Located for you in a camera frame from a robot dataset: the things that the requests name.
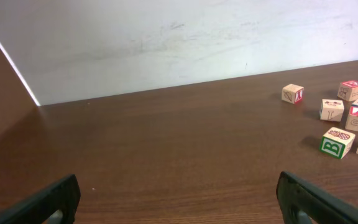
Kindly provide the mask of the wooden block leaf picture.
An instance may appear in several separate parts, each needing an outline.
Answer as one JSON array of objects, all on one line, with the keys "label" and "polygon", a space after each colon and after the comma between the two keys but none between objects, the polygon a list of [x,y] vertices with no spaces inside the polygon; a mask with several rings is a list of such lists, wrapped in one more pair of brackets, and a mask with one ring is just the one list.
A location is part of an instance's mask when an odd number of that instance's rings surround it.
[{"label": "wooden block leaf picture", "polygon": [[289,84],[282,89],[282,100],[297,104],[303,100],[304,88],[299,85]]}]

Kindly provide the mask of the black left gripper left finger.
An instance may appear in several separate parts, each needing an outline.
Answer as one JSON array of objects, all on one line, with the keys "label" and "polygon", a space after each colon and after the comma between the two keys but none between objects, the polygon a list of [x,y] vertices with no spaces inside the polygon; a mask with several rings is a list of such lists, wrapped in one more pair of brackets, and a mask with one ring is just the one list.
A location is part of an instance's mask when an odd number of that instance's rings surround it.
[{"label": "black left gripper left finger", "polygon": [[74,223],[81,192],[70,174],[0,212],[0,224],[43,223],[61,212],[60,223]]}]

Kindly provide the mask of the wooden block green B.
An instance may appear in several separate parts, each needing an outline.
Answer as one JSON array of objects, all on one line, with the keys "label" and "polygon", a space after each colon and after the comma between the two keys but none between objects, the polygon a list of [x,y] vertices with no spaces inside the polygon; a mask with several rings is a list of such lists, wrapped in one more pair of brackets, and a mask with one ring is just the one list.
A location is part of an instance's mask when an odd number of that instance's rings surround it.
[{"label": "wooden block green B", "polygon": [[319,150],[336,159],[342,159],[351,149],[356,135],[332,127],[322,137]]}]

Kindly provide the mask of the wooden block with I outline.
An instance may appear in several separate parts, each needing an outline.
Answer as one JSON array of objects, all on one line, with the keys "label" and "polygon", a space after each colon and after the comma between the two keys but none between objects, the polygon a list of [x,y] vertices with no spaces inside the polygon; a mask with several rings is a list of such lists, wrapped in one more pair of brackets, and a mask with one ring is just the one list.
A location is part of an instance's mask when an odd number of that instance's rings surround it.
[{"label": "wooden block with I outline", "polygon": [[344,113],[344,103],[342,100],[322,99],[319,111],[320,120],[340,122]]}]

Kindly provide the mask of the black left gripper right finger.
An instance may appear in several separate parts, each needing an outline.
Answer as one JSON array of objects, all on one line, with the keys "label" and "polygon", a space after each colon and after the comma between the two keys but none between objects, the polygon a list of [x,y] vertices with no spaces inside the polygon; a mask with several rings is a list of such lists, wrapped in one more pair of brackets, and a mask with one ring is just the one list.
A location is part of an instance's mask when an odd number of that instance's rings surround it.
[{"label": "black left gripper right finger", "polygon": [[358,209],[317,186],[283,171],[276,196],[285,224],[358,224]]}]

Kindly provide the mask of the wooden block red E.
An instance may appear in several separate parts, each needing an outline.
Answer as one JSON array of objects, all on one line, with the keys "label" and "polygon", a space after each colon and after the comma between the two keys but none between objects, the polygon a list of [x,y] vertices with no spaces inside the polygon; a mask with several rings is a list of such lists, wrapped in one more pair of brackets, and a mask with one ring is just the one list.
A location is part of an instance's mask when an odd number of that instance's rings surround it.
[{"label": "wooden block red E", "polygon": [[345,101],[355,101],[358,99],[358,81],[349,80],[342,82],[338,89],[337,96]]}]

